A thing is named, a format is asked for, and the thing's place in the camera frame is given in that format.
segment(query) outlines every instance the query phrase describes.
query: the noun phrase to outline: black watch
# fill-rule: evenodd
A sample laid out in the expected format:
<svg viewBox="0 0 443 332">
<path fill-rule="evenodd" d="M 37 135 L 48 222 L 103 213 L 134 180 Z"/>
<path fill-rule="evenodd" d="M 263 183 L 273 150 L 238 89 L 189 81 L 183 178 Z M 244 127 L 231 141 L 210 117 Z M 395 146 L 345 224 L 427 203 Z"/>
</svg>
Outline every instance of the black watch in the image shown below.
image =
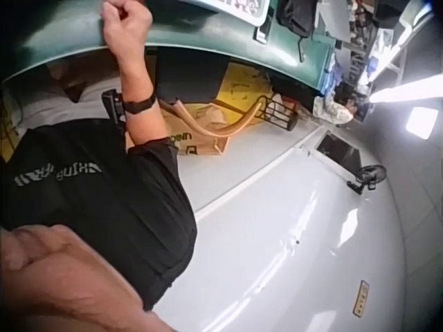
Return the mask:
<svg viewBox="0 0 443 332">
<path fill-rule="evenodd" d="M 149 99 L 143 100 L 142 102 L 125 102 L 123 101 L 123 109 L 131 114 L 139 114 L 143 111 L 151 109 L 155 102 L 157 101 L 157 95 L 155 91 Z"/>
</svg>

